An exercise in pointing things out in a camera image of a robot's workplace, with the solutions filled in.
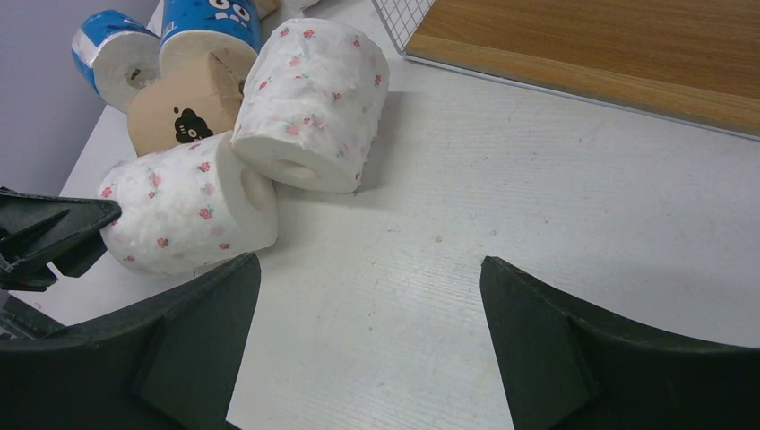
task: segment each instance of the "blue cartoon face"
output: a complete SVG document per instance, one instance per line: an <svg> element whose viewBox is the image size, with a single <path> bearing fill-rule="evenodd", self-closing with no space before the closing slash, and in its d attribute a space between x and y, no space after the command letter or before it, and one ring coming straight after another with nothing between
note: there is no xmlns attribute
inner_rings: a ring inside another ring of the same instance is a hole
<svg viewBox="0 0 760 430"><path fill-rule="evenodd" d="M262 45L258 15L247 0L166 0L164 2L166 41L186 30L208 30L243 40L256 52Z"/></svg>
<svg viewBox="0 0 760 430"><path fill-rule="evenodd" d="M213 17L209 17L208 19L232 20L248 28L247 22L251 21L251 13L243 6L242 2L236 2L235 0L209 0L209 4L220 9L222 12L216 12Z"/></svg>

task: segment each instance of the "metal wire grid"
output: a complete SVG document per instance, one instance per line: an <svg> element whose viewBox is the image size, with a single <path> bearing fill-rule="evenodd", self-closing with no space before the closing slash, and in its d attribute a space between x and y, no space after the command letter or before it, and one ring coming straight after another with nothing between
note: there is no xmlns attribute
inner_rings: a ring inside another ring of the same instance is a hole
<svg viewBox="0 0 760 430"><path fill-rule="evenodd" d="M372 0L399 54L406 53L411 35L436 0Z"/></svg>

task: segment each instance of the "pink flower pattern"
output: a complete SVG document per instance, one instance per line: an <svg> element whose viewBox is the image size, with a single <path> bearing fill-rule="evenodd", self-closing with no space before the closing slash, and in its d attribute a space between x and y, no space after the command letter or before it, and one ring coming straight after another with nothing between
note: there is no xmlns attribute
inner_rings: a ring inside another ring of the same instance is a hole
<svg viewBox="0 0 760 430"><path fill-rule="evenodd" d="M161 185L161 176L157 174L156 172L151 173L151 183L153 186L158 187Z"/></svg>
<svg viewBox="0 0 760 430"><path fill-rule="evenodd" d="M126 238L126 236L122 235L121 233L116 233L114 235L114 240L120 244L120 245L126 245L129 243L129 239Z"/></svg>
<svg viewBox="0 0 760 430"><path fill-rule="evenodd" d="M301 129L297 125L291 125L285 129L285 134L288 136L298 136L301 133Z"/></svg>
<svg viewBox="0 0 760 430"><path fill-rule="evenodd" d="M206 183L203 188L201 188L201 191L203 191L206 195L212 195L216 192L216 187L212 183Z"/></svg>
<svg viewBox="0 0 760 430"><path fill-rule="evenodd" d="M198 215L201 218L203 218L203 219L211 219L212 218L212 213L213 213L213 209L211 208L211 206L209 206L207 208L201 208L198 211Z"/></svg>

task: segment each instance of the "white table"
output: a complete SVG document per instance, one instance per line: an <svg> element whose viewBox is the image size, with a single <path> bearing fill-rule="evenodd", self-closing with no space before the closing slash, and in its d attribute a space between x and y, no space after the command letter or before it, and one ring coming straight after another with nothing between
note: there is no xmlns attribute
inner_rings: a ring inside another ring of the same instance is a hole
<svg viewBox="0 0 760 430"><path fill-rule="evenodd" d="M405 62L369 0L310 14L376 40L392 93L361 193L277 188L232 423L510 428L486 255L637 321L760 347L760 143ZM92 197L133 157L107 108L63 195ZM107 254L17 296L72 324L187 279L141 278Z"/></svg>

